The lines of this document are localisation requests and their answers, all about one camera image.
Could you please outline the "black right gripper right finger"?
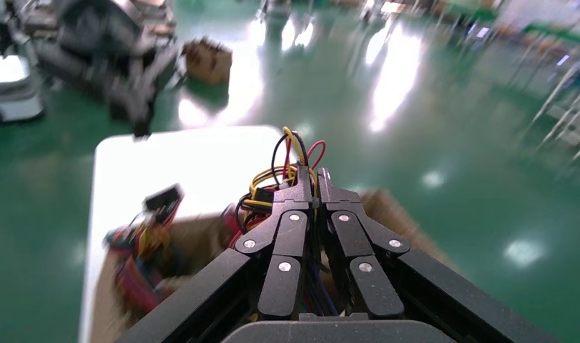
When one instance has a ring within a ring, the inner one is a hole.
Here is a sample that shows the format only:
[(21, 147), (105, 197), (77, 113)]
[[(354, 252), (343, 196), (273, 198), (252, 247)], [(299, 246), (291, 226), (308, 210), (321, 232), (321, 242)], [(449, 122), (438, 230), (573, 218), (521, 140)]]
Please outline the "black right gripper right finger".
[(371, 218), (356, 192), (318, 171), (321, 234), (348, 311), (379, 342), (549, 342), (551, 336), (405, 236)]

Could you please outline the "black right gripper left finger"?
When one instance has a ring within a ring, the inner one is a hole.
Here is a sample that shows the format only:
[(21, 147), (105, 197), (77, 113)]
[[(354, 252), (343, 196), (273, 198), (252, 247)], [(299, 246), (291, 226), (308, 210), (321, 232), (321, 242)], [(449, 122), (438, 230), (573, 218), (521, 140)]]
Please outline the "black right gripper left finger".
[(119, 342), (224, 342), (256, 314), (298, 315), (313, 218), (310, 170), (274, 195), (271, 215), (127, 330)]

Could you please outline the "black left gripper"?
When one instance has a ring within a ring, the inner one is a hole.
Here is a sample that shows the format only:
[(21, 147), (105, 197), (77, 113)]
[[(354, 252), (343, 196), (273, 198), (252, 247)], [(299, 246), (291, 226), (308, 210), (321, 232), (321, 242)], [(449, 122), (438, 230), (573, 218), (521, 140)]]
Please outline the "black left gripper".
[[(143, 56), (150, 51), (144, 15), (131, 1), (58, 1), (57, 43), (79, 56)], [(125, 119), (135, 138), (151, 134), (152, 82), (143, 66), (115, 75), (107, 103), (113, 118)]]

